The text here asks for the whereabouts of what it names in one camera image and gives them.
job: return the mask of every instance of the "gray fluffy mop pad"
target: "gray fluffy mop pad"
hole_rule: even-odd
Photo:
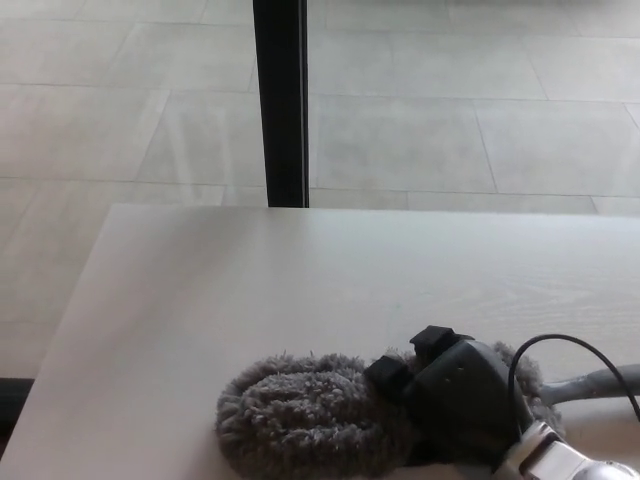
[[[509,365],[513,350],[501,343],[495,350]],[[425,367],[413,354],[387,354],[414,373]],[[374,478],[403,466],[419,434],[404,409],[367,382],[365,367],[339,354],[257,362],[218,400],[222,454],[252,480]],[[540,400],[537,365],[523,358],[517,378],[534,416],[558,428],[558,413]]]

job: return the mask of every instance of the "white table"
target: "white table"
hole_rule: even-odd
[[[514,344],[572,333],[631,363],[639,318],[637,220],[117,206],[0,479],[236,478],[213,439],[216,398],[263,356],[372,358],[437,324]],[[547,378],[601,368],[569,344],[532,355]],[[640,467],[627,403],[565,412],[585,453]],[[397,478],[431,473],[457,475]]]

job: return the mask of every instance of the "tile grout line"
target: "tile grout line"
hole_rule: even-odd
[[[482,134],[482,127],[480,126],[480,118],[478,117],[478,109],[476,108],[475,102],[471,102],[471,108],[473,108],[473,116],[476,119],[476,127],[478,127],[478,134],[480,135],[480,141],[482,142],[482,148],[484,149],[484,156],[487,159],[487,166],[489,167],[489,173],[491,173],[491,180],[493,181],[493,189],[496,193],[500,193],[498,190],[498,183],[496,182],[496,177],[493,173],[493,167],[491,166],[491,159],[489,158],[489,150],[487,149],[487,144],[484,141],[484,135]]]
[[[24,180],[28,182],[36,183],[36,188],[35,188],[35,191],[33,192],[33,195],[31,195],[31,198],[27,202],[27,205],[25,205],[24,210],[18,216],[18,221],[16,222],[15,228],[7,236],[7,239],[2,243],[2,245],[0,245],[0,257],[4,255],[5,249],[7,248],[9,243],[11,243],[11,240],[13,240],[13,237],[16,235],[18,228],[20,227],[20,224],[22,223],[22,221],[24,220],[24,217],[27,214],[27,211],[29,210],[29,208],[31,208],[31,205],[33,204],[33,202],[35,202],[35,199],[40,193],[40,189],[42,188],[42,184],[43,184],[42,180],[32,180],[32,179],[24,179]]]
[[[207,12],[207,7],[209,6],[209,1],[210,0],[205,0],[203,2],[203,7],[202,7],[202,11],[200,12],[200,14],[198,15],[198,20],[196,20],[194,22],[194,24],[196,25],[207,25],[206,23],[202,23],[202,19],[204,18],[204,14]]]
[[[151,137],[149,138],[149,143],[147,143],[147,146],[144,149],[144,153],[142,154],[142,159],[140,160],[140,163],[138,164],[138,169],[136,170],[136,174],[133,177],[133,180],[131,180],[133,183],[136,182],[136,179],[138,178],[138,175],[140,175],[140,170],[142,170],[142,166],[144,165],[144,161],[147,159],[147,155],[149,153],[149,149],[151,148],[151,144],[153,143],[154,138],[156,138],[156,134],[158,133],[158,129],[160,128],[160,124],[162,123],[162,119],[164,117],[164,112],[167,109],[167,105],[169,104],[169,100],[171,100],[171,97],[173,96],[173,90],[168,90],[168,93],[166,94],[165,98],[164,98],[164,102],[162,104],[162,108],[160,109],[160,114],[158,115],[158,122],[156,123],[155,128],[153,129],[153,134],[151,134]]]
[[[141,185],[163,185],[163,186],[194,186],[194,187],[223,187],[223,188],[266,188],[265,185],[232,185],[223,183],[176,183],[176,182],[152,182],[145,180],[99,180],[95,178],[29,178],[29,177],[6,177],[0,176],[1,180],[18,180],[35,183],[120,183],[120,184],[141,184]],[[381,188],[357,188],[357,187],[310,187],[313,190],[335,190],[335,191],[357,191],[357,192],[395,192],[395,193],[431,193],[442,195],[493,195],[493,196],[521,196],[521,197],[570,197],[570,198],[619,198],[619,199],[639,199],[637,196],[625,195],[596,195],[586,193],[518,193],[518,192],[481,192],[481,191],[452,191],[452,190],[407,190],[407,189],[381,189]]]
[[[109,63],[109,66],[107,67],[107,69],[105,70],[104,74],[102,75],[102,78],[98,82],[98,87],[109,88],[107,85],[105,85],[105,83],[107,82],[111,72],[115,68],[115,65],[118,62],[118,59],[120,58],[120,54],[122,53],[122,50],[124,49],[124,46],[127,44],[127,42],[129,40],[129,38],[131,37],[131,35],[133,35],[133,31],[135,30],[137,25],[138,24],[136,22],[132,22],[131,23],[131,27],[129,28],[129,31],[124,36],[124,39],[122,40],[122,42],[118,46],[118,49],[116,50],[116,53],[113,55],[113,58],[111,59],[111,62]]]
[[[636,119],[634,118],[634,116],[631,114],[631,111],[629,111],[629,106],[627,103],[623,103],[622,106],[624,107],[625,111],[627,112],[627,115],[629,115],[629,118],[631,119],[631,121],[633,122],[633,124],[636,126],[636,128],[638,129],[638,132],[640,133],[640,123],[638,123],[636,121]]]
[[[518,37],[518,42],[524,51],[524,54],[527,56],[527,60],[529,61],[529,65],[531,65],[531,70],[533,70],[534,75],[536,76],[536,80],[538,80],[538,85],[540,85],[540,90],[542,90],[542,94],[546,100],[549,100],[549,94],[547,93],[547,89],[544,88],[544,84],[542,83],[542,79],[538,74],[538,70],[536,69],[535,64],[533,63],[533,59],[531,58],[531,52],[527,48],[527,44],[524,41],[524,36]]]
[[[596,202],[593,199],[593,195],[589,195],[589,200],[591,200],[591,205],[593,205],[593,211],[596,212],[596,215],[600,215],[600,212],[598,211],[598,206],[596,205]]]

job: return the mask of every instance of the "light gray tile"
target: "light gray tile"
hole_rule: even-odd
[[[137,24],[106,83],[245,92],[254,59],[250,27]]]
[[[323,30],[327,23],[327,1],[307,0],[307,28],[311,31]]]
[[[406,192],[312,188],[309,197],[312,208],[359,210],[407,210],[409,208]]]
[[[319,142],[323,188],[494,191],[467,101],[327,97]]]
[[[525,44],[550,99],[640,101],[640,40],[528,37]]]
[[[310,34],[309,90],[337,95],[393,94],[393,59],[387,34]]]
[[[0,108],[7,108],[18,91],[20,91],[19,85],[0,85]]]
[[[593,197],[593,203],[601,215],[620,217],[640,215],[640,198]]]
[[[476,102],[498,191],[640,195],[640,133],[623,105]]]
[[[412,210],[497,213],[596,213],[589,197],[409,192]]]
[[[0,377],[35,378],[57,325],[0,321]]]
[[[0,22],[0,82],[97,85],[130,31],[125,23]]]
[[[448,32],[446,0],[329,0],[327,28]]]
[[[449,0],[456,32],[577,35],[560,0]]]
[[[566,8],[585,37],[640,36],[637,0],[567,0]]]
[[[128,183],[42,184],[0,256],[3,321],[60,321],[111,204],[130,191]]]
[[[258,95],[174,92],[138,179],[187,184],[264,185]]]
[[[0,252],[36,191],[34,182],[0,179]]]
[[[325,0],[307,1],[307,27],[324,28]],[[253,25],[253,0],[209,0],[202,16],[209,25]]]
[[[131,180],[168,93],[21,88],[0,109],[0,175]]]
[[[265,187],[228,186],[222,199],[222,205],[229,207],[266,207],[268,203]]]
[[[197,22],[207,0],[87,0],[78,18],[139,22]]]
[[[0,18],[71,19],[84,0],[2,0]]]
[[[515,37],[392,34],[391,39],[400,95],[545,98]]]
[[[166,205],[221,205],[224,187],[138,183],[128,203]]]
[[[209,0],[201,22],[209,25],[253,25],[253,0]]]

